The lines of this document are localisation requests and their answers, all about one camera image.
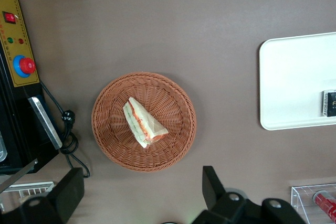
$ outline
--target blue button base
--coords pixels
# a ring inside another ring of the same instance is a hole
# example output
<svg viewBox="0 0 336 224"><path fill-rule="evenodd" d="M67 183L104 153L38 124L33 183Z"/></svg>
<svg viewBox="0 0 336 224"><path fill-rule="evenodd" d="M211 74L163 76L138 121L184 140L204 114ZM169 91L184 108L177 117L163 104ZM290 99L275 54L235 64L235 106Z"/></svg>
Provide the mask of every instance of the blue button base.
<svg viewBox="0 0 336 224"><path fill-rule="evenodd" d="M13 60L13 66L14 66L14 70L15 72L22 78L27 78L30 76L30 73L23 73L21 68L20 68L20 60L25 58L23 55L17 55L15 56L14 60Z"/></svg>

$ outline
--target metal bolt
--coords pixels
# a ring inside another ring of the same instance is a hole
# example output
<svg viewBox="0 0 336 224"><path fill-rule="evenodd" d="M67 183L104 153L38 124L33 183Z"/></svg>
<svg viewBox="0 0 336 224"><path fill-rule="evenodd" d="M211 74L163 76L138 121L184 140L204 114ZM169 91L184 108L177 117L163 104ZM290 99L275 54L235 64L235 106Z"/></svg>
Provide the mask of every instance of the metal bolt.
<svg viewBox="0 0 336 224"><path fill-rule="evenodd" d="M229 198L230 198L230 200L233 200L233 201L238 201L239 200L239 196L236 195L236 194L230 194Z"/></svg>
<svg viewBox="0 0 336 224"><path fill-rule="evenodd" d="M281 208L281 204L278 201L276 201L276 200L271 200L269 203L274 208Z"/></svg>
<svg viewBox="0 0 336 224"><path fill-rule="evenodd" d="M30 207L35 207L35 206L37 206L38 204L40 204L40 200L39 200L39 199L34 199L34 200L32 200L31 202L29 202L29 206L30 206Z"/></svg>

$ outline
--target red bottle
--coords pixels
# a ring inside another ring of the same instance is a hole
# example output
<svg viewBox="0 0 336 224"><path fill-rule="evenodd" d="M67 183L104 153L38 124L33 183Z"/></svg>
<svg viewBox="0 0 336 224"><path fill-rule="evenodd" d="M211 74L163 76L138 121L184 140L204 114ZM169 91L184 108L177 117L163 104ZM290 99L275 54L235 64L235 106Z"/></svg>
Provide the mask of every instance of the red bottle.
<svg viewBox="0 0 336 224"><path fill-rule="evenodd" d="M336 199L327 191L318 191L313 200L336 223Z"/></svg>

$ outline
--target red emergency stop button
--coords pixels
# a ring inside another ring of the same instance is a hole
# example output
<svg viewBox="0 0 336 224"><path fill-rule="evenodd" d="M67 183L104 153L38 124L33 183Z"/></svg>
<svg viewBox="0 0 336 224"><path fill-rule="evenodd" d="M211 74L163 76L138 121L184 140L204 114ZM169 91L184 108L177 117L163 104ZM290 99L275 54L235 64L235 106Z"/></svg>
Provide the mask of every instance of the red emergency stop button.
<svg viewBox="0 0 336 224"><path fill-rule="evenodd" d="M19 62L19 67L21 71L25 74L34 73L36 70L35 63L30 58L22 58Z"/></svg>

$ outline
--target plastic-wrapped sandwich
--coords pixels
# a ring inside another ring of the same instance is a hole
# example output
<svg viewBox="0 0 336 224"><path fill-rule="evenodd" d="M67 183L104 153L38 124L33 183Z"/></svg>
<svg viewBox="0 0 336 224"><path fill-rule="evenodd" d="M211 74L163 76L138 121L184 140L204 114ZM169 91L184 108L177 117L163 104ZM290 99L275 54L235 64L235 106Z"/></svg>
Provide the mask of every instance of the plastic-wrapped sandwich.
<svg viewBox="0 0 336 224"><path fill-rule="evenodd" d="M129 98L123 109L135 139L143 148L168 134L168 130L133 97Z"/></svg>

